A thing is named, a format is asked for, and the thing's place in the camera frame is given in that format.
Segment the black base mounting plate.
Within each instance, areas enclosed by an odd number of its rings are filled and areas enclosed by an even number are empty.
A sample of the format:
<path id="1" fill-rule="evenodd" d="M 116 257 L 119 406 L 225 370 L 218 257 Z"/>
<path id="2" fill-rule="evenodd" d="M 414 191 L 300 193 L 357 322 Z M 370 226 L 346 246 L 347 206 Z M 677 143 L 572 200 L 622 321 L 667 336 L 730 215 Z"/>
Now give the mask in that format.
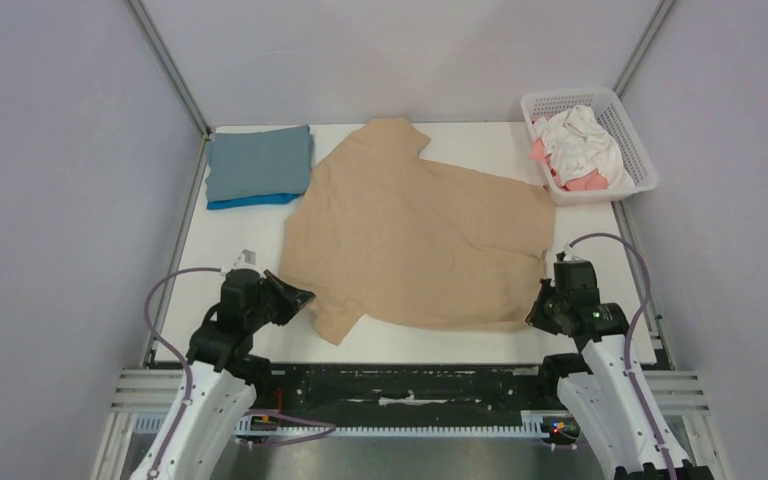
<path id="1" fill-rule="evenodd" d="M 502 427 L 561 412 L 535 365 L 275 364 L 258 409 L 338 427 Z"/>

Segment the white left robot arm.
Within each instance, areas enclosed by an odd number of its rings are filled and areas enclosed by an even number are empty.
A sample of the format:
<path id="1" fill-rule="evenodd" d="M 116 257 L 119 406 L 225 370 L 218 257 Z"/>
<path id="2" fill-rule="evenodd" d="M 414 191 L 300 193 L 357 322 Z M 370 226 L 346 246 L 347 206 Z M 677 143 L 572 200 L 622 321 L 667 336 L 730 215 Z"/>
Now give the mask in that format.
<path id="1" fill-rule="evenodd" d="M 274 393 L 271 362 L 252 352 L 255 334 L 268 325 L 288 324 L 315 298 L 270 271 L 222 274 L 219 300 L 206 311 L 185 352 L 151 333 L 173 353 L 183 376 L 134 479 L 209 478 L 244 415 L 267 405 Z"/>

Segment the folded bright blue t shirt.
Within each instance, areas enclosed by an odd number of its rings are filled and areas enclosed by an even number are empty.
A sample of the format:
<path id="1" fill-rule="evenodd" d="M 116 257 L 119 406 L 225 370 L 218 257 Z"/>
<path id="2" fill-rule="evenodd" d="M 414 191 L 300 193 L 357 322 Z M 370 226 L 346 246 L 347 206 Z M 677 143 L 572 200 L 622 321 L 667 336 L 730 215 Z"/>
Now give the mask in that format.
<path id="1" fill-rule="evenodd" d="M 261 205 L 285 205 L 297 198 L 300 194 L 294 193 L 276 193 L 265 195 L 254 195 L 229 200 L 213 200 L 207 202 L 207 209 L 210 211 L 227 210 L 232 208 L 242 208 Z"/>

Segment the pink t shirt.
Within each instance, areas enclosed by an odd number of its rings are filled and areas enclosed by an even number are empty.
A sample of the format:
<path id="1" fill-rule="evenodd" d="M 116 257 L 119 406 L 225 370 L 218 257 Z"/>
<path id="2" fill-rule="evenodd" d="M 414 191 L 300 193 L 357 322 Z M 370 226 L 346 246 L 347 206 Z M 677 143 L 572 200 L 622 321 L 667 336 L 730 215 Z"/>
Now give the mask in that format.
<path id="1" fill-rule="evenodd" d="M 534 122 L 537 139 L 530 158 L 546 166 L 550 179 L 564 191 L 607 189 L 599 157 L 610 152 L 607 132 L 589 115 L 573 109 Z"/>

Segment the beige t shirt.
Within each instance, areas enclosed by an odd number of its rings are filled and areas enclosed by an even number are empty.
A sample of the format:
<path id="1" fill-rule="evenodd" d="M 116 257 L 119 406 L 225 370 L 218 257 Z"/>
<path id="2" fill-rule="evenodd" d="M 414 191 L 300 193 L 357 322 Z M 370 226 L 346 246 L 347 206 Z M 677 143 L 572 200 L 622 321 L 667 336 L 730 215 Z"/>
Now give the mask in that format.
<path id="1" fill-rule="evenodd" d="M 404 118 L 369 121 L 312 171 L 284 225 L 280 277 L 315 295 L 317 333 L 363 316 L 429 330 L 527 325 L 554 241 L 545 189 L 422 158 Z"/>

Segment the folded grey-blue t shirt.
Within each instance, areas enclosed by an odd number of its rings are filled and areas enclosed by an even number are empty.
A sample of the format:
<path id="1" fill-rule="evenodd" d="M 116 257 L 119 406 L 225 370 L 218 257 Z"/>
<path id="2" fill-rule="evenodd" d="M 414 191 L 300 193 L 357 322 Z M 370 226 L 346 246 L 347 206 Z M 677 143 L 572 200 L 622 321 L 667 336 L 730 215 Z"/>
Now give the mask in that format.
<path id="1" fill-rule="evenodd" d="M 308 125 L 217 133 L 207 149 L 207 202 L 276 193 L 301 196 L 311 182 L 313 153 Z"/>

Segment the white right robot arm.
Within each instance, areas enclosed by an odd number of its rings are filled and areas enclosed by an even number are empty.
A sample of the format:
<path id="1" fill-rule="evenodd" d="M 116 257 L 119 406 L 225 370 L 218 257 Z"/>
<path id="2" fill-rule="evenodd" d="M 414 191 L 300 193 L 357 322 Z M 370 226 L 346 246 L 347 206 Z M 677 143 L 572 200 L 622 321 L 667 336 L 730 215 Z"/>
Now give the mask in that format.
<path id="1" fill-rule="evenodd" d="M 528 324 L 573 340 L 573 353 L 549 355 L 537 392 L 551 408 L 565 407 L 608 479 L 710 479 L 676 440 L 631 345 L 622 308 L 604 303 L 586 260 L 559 259 L 540 282 Z"/>

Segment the white t shirt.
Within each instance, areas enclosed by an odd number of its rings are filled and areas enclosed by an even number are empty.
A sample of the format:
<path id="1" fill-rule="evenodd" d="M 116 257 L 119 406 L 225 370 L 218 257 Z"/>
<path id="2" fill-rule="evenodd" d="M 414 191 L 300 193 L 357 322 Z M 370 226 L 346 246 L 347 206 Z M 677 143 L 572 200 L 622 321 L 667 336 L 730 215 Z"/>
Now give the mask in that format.
<path id="1" fill-rule="evenodd" d="M 563 191 L 632 188 L 617 141 L 598 124 L 592 108 L 576 105 L 534 122 L 536 140 L 530 158 L 549 168 Z"/>

